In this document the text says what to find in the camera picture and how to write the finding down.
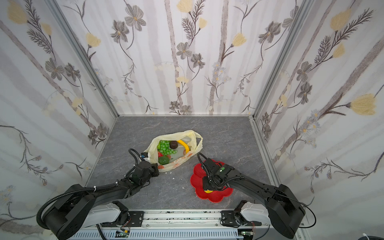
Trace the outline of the green fake grapes bunch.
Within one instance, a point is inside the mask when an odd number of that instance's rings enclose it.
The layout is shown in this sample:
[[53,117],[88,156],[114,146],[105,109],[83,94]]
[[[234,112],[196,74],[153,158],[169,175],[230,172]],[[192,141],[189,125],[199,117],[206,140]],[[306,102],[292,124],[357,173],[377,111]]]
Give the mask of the green fake grapes bunch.
[[162,153],[164,156],[176,154],[178,152],[178,150],[177,149],[175,149],[175,150],[170,149],[169,142],[170,141],[160,140],[160,142],[157,146],[158,152]]

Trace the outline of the pale yellow plastic bag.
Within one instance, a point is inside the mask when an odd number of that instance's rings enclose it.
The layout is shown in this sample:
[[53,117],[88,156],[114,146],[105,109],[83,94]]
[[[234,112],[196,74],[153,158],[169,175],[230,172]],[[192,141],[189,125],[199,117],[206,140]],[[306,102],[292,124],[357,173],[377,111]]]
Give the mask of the pale yellow plastic bag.
[[141,157],[164,173],[181,166],[202,148],[203,137],[193,130],[187,130],[154,138]]

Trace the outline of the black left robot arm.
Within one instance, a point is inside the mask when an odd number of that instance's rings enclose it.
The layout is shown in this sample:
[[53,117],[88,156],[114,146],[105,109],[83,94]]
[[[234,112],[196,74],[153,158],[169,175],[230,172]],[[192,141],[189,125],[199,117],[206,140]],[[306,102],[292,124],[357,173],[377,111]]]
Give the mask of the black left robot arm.
[[104,186],[71,186],[38,210],[37,224],[50,230],[59,240],[67,240],[83,226],[94,207],[129,198],[138,193],[152,177],[159,175],[158,164],[137,163],[123,179]]

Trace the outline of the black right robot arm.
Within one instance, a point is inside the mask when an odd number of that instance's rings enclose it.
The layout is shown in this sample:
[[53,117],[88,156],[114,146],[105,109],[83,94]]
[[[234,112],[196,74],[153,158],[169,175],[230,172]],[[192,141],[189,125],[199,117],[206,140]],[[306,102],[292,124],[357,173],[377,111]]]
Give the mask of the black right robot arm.
[[220,164],[212,159],[201,159],[198,155],[202,170],[203,189],[205,191],[223,191],[227,188],[236,189],[259,201],[268,213],[270,224],[274,229],[288,239],[293,239],[306,215],[305,205],[294,196],[285,185],[278,187],[254,180],[234,167]]

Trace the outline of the green fake vegetable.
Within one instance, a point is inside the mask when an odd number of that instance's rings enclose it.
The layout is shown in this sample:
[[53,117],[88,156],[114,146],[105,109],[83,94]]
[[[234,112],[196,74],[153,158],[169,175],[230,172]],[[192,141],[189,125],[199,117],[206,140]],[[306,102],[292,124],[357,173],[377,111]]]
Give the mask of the green fake vegetable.
[[160,165],[164,166],[169,164],[170,159],[167,156],[161,156],[161,157],[158,157],[158,162]]

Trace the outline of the dark brown fake fruit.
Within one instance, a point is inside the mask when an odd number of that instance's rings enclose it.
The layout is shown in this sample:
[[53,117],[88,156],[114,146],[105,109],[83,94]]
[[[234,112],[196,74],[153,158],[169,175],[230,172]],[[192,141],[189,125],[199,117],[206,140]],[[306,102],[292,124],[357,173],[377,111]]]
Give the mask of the dark brown fake fruit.
[[169,146],[170,146],[170,149],[175,150],[178,148],[179,144],[177,141],[170,141]]

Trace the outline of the red flower-shaped bowl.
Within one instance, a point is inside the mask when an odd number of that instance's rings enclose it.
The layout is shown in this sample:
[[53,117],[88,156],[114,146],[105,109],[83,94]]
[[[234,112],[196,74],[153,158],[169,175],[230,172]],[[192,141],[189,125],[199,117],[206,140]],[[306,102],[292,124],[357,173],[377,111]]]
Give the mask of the red flower-shaped bowl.
[[197,164],[194,167],[194,173],[190,178],[190,183],[195,189],[195,193],[199,199],[209,200],[212,203],[220,203],[224,198],[229,197],[233,193],[232,188],[225,187],[223,191],[213,191],[210,194],[204,192],[203,177],[207,174],[202,168],[202,164]]

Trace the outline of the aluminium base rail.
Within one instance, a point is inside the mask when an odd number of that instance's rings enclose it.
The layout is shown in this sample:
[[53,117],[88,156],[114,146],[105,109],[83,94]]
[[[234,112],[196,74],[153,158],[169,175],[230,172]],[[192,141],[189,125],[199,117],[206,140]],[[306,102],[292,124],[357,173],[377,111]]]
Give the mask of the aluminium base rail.
[[99,224],[73,240],[284,240],[265,216],[248,221],[234,210],[131,211],[127,224]]

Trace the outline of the yellow fake banana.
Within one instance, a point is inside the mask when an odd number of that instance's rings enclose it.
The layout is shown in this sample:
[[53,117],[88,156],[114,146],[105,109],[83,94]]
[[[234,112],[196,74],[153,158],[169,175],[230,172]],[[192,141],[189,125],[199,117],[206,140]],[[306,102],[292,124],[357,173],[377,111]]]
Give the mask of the yellow fake banana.
[[177,140],[177,143],[182,145],[185,148],[185,154],[187,154],[190,151],[189,146],[182,140]]

